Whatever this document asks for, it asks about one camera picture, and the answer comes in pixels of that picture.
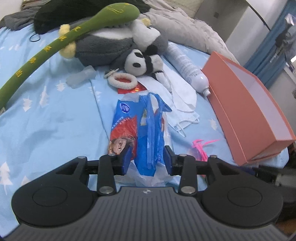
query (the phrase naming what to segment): blue plastic bag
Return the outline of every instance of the blue plastic bag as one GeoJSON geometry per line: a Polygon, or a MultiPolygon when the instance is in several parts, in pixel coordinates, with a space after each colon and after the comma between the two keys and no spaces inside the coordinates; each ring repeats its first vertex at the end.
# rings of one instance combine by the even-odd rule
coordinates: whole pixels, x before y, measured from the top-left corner
{"type": "Polygon", "coordinates": [[[131,101],[117,102],[108,151],[119,154],[126,145],[130,145],[139,173],[153,176],[157,162],[164,163],[162,113],[171,109],[153,93],[129,93],[124,99],[131,101]]]}

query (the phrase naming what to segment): bottle cap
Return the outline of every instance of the bottle cap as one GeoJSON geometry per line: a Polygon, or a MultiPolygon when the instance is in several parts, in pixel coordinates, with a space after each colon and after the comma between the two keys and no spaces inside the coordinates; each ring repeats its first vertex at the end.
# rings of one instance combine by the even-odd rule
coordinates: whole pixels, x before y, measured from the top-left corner
{"type": "Polygon", "coordinates": [[[207,97],[208,95],[211,94],[211,92],[210,92],[209,88],[206,88],[206,89],[202,92],[202,94],[203,94],[205,97],[207,97]]]}

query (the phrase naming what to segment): bed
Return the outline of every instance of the bed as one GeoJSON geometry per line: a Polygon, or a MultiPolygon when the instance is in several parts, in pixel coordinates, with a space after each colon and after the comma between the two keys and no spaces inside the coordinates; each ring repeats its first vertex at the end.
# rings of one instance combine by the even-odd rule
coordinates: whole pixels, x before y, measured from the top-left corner
{"type": "MultiPolygon", "coordinates": [[[[53,31],[30,42],[33,26],[19,31],[0,30],[0,87],[26,61],[58,37],[53,31]]],[[[190,47],[179,45],[181,50],[202,67],[209,55],[190,47]]],[[[166,60],[165,63],[174,69],[166,60]]],[[[19,88],[0,116],[0,236],[6,236],[18,222],[11,209],[13,193],[27,182],[68,162],[77,156],[97,160],[106,154],[115,105],[122,95],[103,79],[107,67],[97,68],[95,79],[72,89],[66,78],[81,71],[84,66],[77,59],[67,60],[58,53],[47,60],[19,88]]],[[[185,129],[186,138],[170,129],[176,154],[192,153],[192,141],[218,139],[204,147],[208,155],[215,154],[234,164],[230,149],[207,99],[197,94],[196,112],[200,122],[185,129]]],[[[283,167],[288,161],[287,149],[264,162],[265,165],[283,167]]],[[[155,183],[178,185],[179,177],[155,183]]],[[[198,177],[199,190],[206,184],[198,177]]],[[[129,183],[118,179],[122,185],[140,185],[135,178],[129,183]]],[[[96,177],[91,176],[89,188],[96,188],[96,177]]]]}

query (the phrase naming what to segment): white cloth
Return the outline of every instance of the white cloth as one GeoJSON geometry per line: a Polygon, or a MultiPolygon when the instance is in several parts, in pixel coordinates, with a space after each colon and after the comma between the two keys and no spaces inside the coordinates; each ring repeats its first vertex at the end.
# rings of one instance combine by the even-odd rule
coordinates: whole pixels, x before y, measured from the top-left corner
{"type": "Polygon", "coordinates": [[[138,77],[138,82],[144,85],[150,92],[158,94],[162,100],[172,109],[172,112],[166,113],[168,124],[182,136],[186,136],[183,131],[184,128],[192,123],[197,124],[199,122],[199,115],[195,111],[191,110],[191,112],[184,112],[177,109],[176,105],[185,108],[186,103],[181,103],[182,99],[177,97],[173,100],[172,94],[157,80],[149,76],[141,76],[138,77]]]}
{"type": "Polygon", "coordinates": [[[170,82],[170,87],[173,95],[173,102],[176,108],[180,111],[192,112],[196,108],[196,91],[188,84],[180,75],[171,70],[165,63],[163,64],[163,72],[167,80],[170,82]]]}

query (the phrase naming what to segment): ear loop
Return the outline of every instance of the ear loop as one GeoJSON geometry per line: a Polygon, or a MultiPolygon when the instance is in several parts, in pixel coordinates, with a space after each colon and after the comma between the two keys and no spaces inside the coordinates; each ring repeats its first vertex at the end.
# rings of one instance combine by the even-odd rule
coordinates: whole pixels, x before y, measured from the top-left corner
{"type": "Polygon", "coordinates": [[[29,41],[30,42],[38,42],[40,40],[40,35],[39,34],[33,34],[30,38],[29,38],[29,41]],[[38,40],[32,40],[32,37],[35,36],[35,35],[38,35],[39,39],[38,40]]]}
{"type": "MultiPolygon", "coordinates": [[[[192,121],[192,120],[187,120],[188,122],[191,122],[192,124],[198,124],[200,121],[199,121],[199,119],[197,119],[197,121],[192,121]]],[[[177,123],[177,126],[181,129],[181,130],[179,130],[178,131],[178,133],[181,135],[181,136],[183,136],[183,137],[186,137],[186,134],[185,134],[185,131],[184,131],[184,128],[180,125],[180,122],[182,122],[182,121],[179,121],[178,123],[177,123]]]]}

